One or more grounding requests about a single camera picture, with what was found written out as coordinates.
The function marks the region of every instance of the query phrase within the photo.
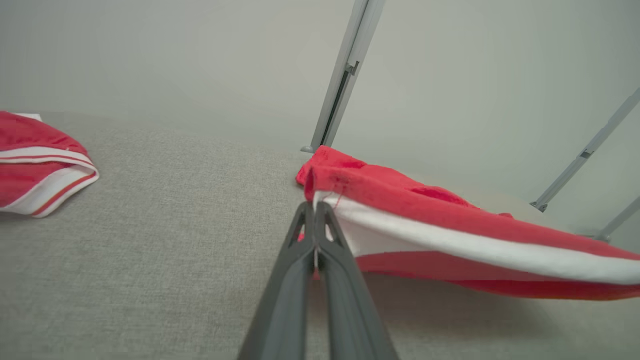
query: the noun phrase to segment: white stripe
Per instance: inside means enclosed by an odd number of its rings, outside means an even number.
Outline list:
[[[67,190],[67,192],[65,192],[62,196],[60,196],[57,200],[55,200],[54,202],[51,203],[51,205],[49,205],[48,208],[44,209],[41,213],[34,215],[33,217],[35,218],[43,218],[47,215],[49,215],[52,211],[54,211],[55,209],[58,208],[58,206],[60,206],[60,204],[62,204],[65,200],[67,200],[71,195],[77,193],[78,191],[82,190],[84,187],[88,186],[89,184],[93,184],[94,182],[96,182],[96,180],[98,180],[98,173],[96,172],[95,175],[93,177],[90,177],[89,179],[83,181],[82,183],[79,183],[77,185],[75,185],[74,187],[72,187],[71,189]]]
[[[515,243],[446,229],[387,213],[333,192],[316,192],[314,204],[318,201],[324,201],[334,209],[354,256],[436,250],[549,277],[620,285],[640,284],[640,261]]]
[[[79,152],[54,149],[52,147],[46,147],[46,146],[30,146],[30,147],[21,147],[20,149],[0,151],[0,162],[3,162],[3,163],[9,162],[8,160],[2,160],[2,158],[12,158],[15,156],[43,156],[43,155],[69,156],[74,159],[84,160],[91,163],[91,160],[89,158],[87,158],[84,154],[81,154]]]
[[[40,114],[28,114],[28,113],[14,113],[16,115],[20,115],[23,117],[28,117],[29,119],[33,119],[33,120],[37,120],[39,122],[42,122],[42,117],[40,116]]]
[[[98,169],[96,169],[93,165],[87,164],[83,161],[68,159],[68,158],[57,158],[55,156],[50,156],[50,157],[48,156],[46,158],[37,158],[37,159],[31,159],[31,158],[16,158],[16,159],[9,159],[9,160],[0,159],[0,164],[46,163],[48,161],[57,161],[59,163],[76,164],[82,167],[89,168],[92,171],[96,171],[96,172],[98,171]]]
[[[0,208],[0,211],[30,215],[69,184],[92,173],[94,171],[81,165],[54,171],[7,207]]]

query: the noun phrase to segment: gray metal pole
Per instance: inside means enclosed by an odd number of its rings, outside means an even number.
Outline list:
[[[640,196],[638,196],[627,208],[625,208],[618,216],[611,220],[594,239],[600,241],[611,242],[611,233],[613,233],[622,223],[627,221],[631,215],[640,210]]]
[[[622,120],[629,115],[636,105],[640,102],[640,88],[636,90],[625,102],[620,105],[618,110],[607,122],[603,128],[591,139],[591,141],[580,151],[575,160],[569,164],[569,166],[560,174],[560,176],[549,186],[545,192],[540,195],[538,200],[531,203],[536,209],[545,211],[547,204],[556,194],[566,185],[569,180],[575,175],[578,170],[587,162],[587,159],[604,143],[604,141],[613,133],[613,131],[620,125]]]
[[[385,1],[355,0],[311,145],[303,146],[300,151],[315,152],[320,145],[331,146]]]

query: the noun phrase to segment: folded cloth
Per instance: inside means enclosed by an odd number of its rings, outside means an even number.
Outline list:
[[[86,149],[33,118],[0,111],[0,211],[42,218],[98,180]]]
[[[321,146],[296,180],[332,206],[360,269],[516,297],[640,297],[640,255],[481,210]]]

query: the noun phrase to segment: white wall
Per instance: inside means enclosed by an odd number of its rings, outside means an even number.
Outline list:
[[[637,0],[387,0],[333,146],[533,201],[640,86],[638,19]],[[636,109],[547,214],[586,231],[620,212],[639,135]]]
[[[0,108],[308,145],[353,0],[2,0]]]

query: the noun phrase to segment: table surface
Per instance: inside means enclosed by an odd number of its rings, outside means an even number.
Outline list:
[[[100,179],[47,218],[0,213],[0,359],[233,359],[303,200],[294,176],[309,155],[76,113],[42,118],[88,149]],[[522,201],[504,209],[517,201],[414,178],[549,225]],[[640,299],[514,299],[365,278],[401,359],[640,353]],[[307,358],[327,359],[320,283],[309,299]]]

